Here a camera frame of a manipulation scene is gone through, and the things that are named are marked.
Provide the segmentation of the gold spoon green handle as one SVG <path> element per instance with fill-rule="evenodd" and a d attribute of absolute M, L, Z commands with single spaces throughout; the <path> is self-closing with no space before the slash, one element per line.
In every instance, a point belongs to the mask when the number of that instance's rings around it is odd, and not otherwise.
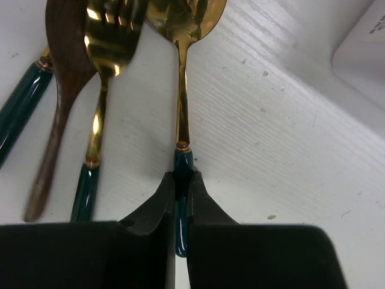
<path fill-rule="evenodd" d="M 226 0 L 149 1 L 146 13 L 150 26 L 174 44 L 179 55 L 173 178 L 176 207 L 175 253 L 181 258 L 187 257 L 187 199 L 189 183 L 194 173 L 194 157 L 189 136 L 187 53 L 190 46 L 214 29 L 226 4 Z"/>

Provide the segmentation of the gold fork green handle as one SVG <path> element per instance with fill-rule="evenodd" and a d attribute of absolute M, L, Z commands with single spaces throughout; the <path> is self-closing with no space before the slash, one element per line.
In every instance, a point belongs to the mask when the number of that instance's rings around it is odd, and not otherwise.
<path fill-rule="evenodd" d="M 49 48 L 45 48 L 15 86 L 1 108 L 1 165 L 3 165 L 40 102 L 53 76 Z"/>
<path fill-rule="evenodd" d="M 100 93 L 79 175 L 71 222 L 86 222 L 93 217 L 102 162 L 109 81 L 119 76 L 133 59 L 147 6 L 147 1 L 89 1 L 87 4 L 84 43 L 87 55 L 100 76 Z"/>

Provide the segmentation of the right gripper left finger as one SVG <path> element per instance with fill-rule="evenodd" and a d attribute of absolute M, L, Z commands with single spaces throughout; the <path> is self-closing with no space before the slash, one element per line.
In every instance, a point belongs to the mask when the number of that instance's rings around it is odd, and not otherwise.
<path fill-rule="evenodd" d="M 120 221 L 126 228 L 122 256 L 128 288 L 175 287 L 174 178 L 164 174 L 155 193 Z"/>

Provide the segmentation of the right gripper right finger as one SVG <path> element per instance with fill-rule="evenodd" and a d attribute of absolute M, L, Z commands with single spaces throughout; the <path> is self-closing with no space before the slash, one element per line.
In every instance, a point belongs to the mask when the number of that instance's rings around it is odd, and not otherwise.
<path fill-rule="evenodd" d="M 187 220 L 189 284 L 199 288 L 201 280 L 210 282 L 210 272 L 222 267 L 227 251 L 231 250 L 226 233 L 238 225 L 209 195 L 199 171 L 193 173 L 189 183 Z"/>

